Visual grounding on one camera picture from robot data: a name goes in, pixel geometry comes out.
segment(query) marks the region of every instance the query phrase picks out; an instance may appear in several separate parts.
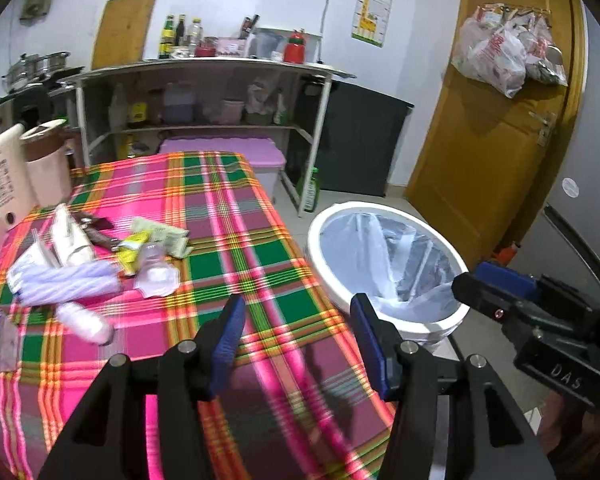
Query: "round sticker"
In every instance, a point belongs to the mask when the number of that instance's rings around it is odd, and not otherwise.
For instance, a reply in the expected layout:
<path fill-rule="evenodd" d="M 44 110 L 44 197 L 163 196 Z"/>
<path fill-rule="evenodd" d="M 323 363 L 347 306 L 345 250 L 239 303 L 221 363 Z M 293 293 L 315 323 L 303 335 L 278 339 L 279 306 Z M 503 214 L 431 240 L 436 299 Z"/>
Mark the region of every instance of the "round sticker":
<path fill-rule="evenodd" d="M 572 178 L 564 178 L 562 180 L 562 190 L 571 198 L 576 198 L 580 194 L 580 188 L 576 181 Z"/>

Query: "red jar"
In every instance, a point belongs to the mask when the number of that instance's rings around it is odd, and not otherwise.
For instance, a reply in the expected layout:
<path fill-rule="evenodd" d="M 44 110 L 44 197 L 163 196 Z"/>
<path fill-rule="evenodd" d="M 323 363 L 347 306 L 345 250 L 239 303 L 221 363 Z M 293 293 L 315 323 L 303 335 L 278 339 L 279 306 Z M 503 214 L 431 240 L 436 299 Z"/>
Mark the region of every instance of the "red jar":
<path fill-rule="evenodd" d="M 304 36 L 295 30 L 285 47 L 285 63 L 304 63 Z"/>

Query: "plaid tablecloth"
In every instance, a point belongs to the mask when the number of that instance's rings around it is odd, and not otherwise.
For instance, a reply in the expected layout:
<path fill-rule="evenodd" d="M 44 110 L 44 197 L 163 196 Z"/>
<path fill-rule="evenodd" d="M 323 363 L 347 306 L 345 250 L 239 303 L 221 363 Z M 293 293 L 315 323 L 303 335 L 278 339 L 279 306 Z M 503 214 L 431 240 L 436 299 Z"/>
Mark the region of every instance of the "plaid tablecloth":
<path fill-rule="evenodd" d="M 37 476 L 107 358 L 162 354 L 218 316 L 232 292 L 249 307 L 235 369 L 218 399 L 200 403 L 218 478 L 377 473 L 395 411 L 370 389 L 354 337 L 241 156 L 171 153 L 94 166 L 71 209 L 109 218 L 109 233 L 120 238 L 135 216 L 187 228 L 194 251 L 174 261 L 181 285 L 167 298 L 145 300 L 126 280 L 121 294 L 83 302 L 116 327 L 114 342 L 97 347 L 63 329 L 50 307 L 20 308 L 5 281 L 33 228 L 48 240 L 52 211 L 34 212 L 10 232 L 0 309 L 23 348 L 18 370 L 0 374 L 0 457 L 16 476 Z M 161 478 L 155 398 L 146 418 L 149 466 Z"/>

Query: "screw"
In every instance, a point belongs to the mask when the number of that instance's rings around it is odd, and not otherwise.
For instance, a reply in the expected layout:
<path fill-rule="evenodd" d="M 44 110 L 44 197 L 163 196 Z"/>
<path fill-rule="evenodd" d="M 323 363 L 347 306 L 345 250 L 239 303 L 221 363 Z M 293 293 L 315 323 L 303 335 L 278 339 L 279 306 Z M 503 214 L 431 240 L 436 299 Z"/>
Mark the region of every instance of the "screw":
<path fill-rule="evenodd" d="M 196 344 L 191 339 L 185 339 L 178 343 L 178 351 L 183 354 L 190 354 L 196 349 Z"/>
<path fill-rule="evenodd" d="M 115 354 L 109 359 L 109 364 L 116 368 L 122 366 L 124 363 L 126 363 L 126 355 L 124 354 Z"/>
<path fill-rule="evenodd" d="M 403 341 L 400 343 L 400 350 L 402 350 L 405 354 L 415 354 L 420 347 L 418 343 L 414 341 Z"/>
<path fill-rule="evenodd" d="M 476 368 L 484 368 L 487 365 L 487 359 L 480 354 L 474 354 L 469 357 L 469 362 Z"/>

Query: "blue gripper pad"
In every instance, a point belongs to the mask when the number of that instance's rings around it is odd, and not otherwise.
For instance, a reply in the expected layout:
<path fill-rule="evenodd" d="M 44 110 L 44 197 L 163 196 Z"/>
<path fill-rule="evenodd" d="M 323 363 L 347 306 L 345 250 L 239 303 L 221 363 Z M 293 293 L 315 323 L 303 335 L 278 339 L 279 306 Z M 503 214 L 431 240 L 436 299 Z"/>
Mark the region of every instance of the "blue gripper pad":
<path fill-rule="evenodd" d="M 496 286 L 523 300 L 535 303 L 540 295 L 536 280 L 532 277 L 520 274 L 512 269 L 507 269 L 507 267 L 492 264 L 491 262 L 482 262 L 479 264 L 475 267 L 472 275 L 487 285 Z"/>
<path fill-rule="evenodd" d="M 215 397 L 229 380 L 234 364 L 235 352 L 244 328 L 246 304 L 238 294 L 232 294 L 226 302 L 222 314 L 215 320 L 220 323 L 221 333 L 211 352 L 212 375 L 209 391 Z"/>
<path fill-rule="evenodd" d="M 395 346 L 402 342 L 396 327 L 380 321 L 366 294 L 351 298 L 349 315 L 369 384 L 382 400 L 395 400 L 402 367 Z"/>

